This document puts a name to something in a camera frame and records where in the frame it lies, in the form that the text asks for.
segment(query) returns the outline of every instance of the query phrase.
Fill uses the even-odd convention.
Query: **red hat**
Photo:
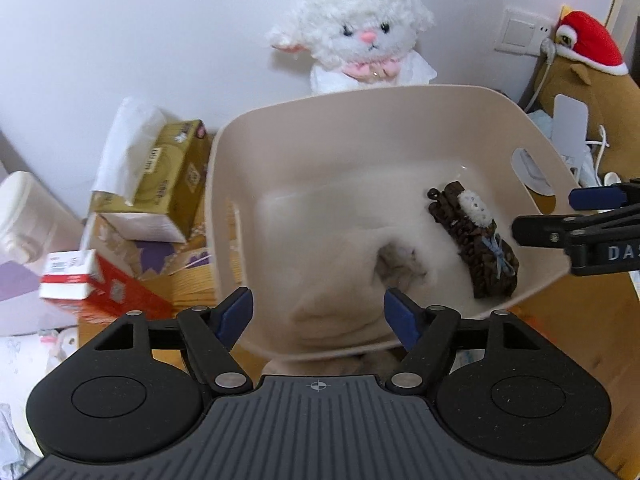
[[[629,73],[609,31],[586,12],[574,10],[560,21],[556,43],[558,54],[562,57],[580,61],[611,75]]]

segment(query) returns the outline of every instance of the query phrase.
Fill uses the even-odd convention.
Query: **ribbed gray panel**
[[[28,480],[600,480],[593,457],[518,466],[469,451],[426,403],[382,390],[372,376],[266,377],[213,403],[203,423],[164,452],[127,464],[44,459]]]

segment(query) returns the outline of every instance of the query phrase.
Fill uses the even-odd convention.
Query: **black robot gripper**
[[[375,376],[263,376],[230,350],[251,320],[238,288],[216,308],[132,311],[45,377],[27,404],[45,458],[28,480],[594,480],[610,418],[603,387],[516,316],[461,319],[395,289],[408,351]],[[179,349],[188,374],[153,359]],[[450,373],[456,352],[482,360]]]

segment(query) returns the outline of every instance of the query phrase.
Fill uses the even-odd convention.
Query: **blue ribbon bow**
[[[494,233],[491,239],[483,236],[482,243],[485,244],[487,249],[489,249],[495,256],[495,261],[498,266],[498,280],[500,279],[503,271],[505,275],[513,276],[515,274],[515,270],[513,270],[511,264],[504,257],[504,251],[502,250],[502,238],[500,238],[500,235],[498,233]]]

